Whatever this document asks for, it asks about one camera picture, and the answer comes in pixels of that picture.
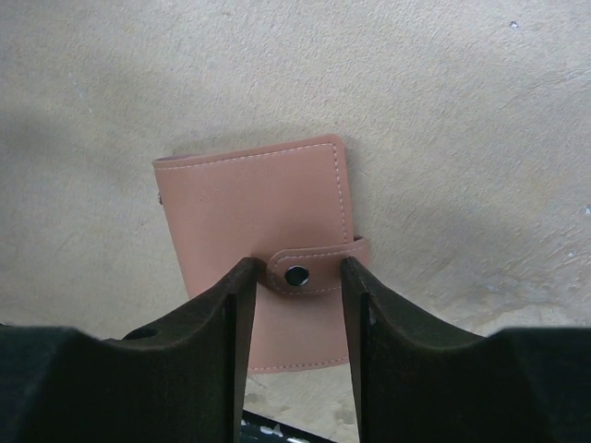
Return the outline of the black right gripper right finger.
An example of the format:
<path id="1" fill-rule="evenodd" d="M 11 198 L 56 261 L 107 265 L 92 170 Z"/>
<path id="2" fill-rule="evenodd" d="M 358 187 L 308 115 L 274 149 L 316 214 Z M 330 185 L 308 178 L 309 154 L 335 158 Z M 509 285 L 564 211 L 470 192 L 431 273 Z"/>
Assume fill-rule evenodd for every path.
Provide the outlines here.
<path id="1" fill-rule="evenodd" d="M 451 325 L 342 261 L 342 298 L 363 442 L 586 442 L 590 331 Z"/>

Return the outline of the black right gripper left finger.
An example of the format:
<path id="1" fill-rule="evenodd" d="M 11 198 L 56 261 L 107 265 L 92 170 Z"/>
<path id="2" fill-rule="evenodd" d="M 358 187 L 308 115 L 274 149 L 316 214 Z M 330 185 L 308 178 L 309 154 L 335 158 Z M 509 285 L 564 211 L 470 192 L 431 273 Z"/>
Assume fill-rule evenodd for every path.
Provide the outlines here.
<path id="1" fill-rule="evenodd" d="M 236 442 L 256 290 L 257 263 L 245 258 L 120 340 L 2 327 L 2 440 Z"/>

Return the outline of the pink leather card holder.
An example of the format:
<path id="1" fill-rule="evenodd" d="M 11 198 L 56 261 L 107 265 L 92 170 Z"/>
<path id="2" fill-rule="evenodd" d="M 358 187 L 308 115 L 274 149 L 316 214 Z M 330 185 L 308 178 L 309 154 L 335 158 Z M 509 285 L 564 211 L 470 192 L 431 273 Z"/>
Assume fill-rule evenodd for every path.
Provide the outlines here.
<path id="1" fill-rule="evenodd" d="M 260 265 L 252 373 L 348 360 L 341 261 L 369 261 L 356 232 L 343 141 L 335 135 L 153 164 L 187 294 L 244 257 Z"/>

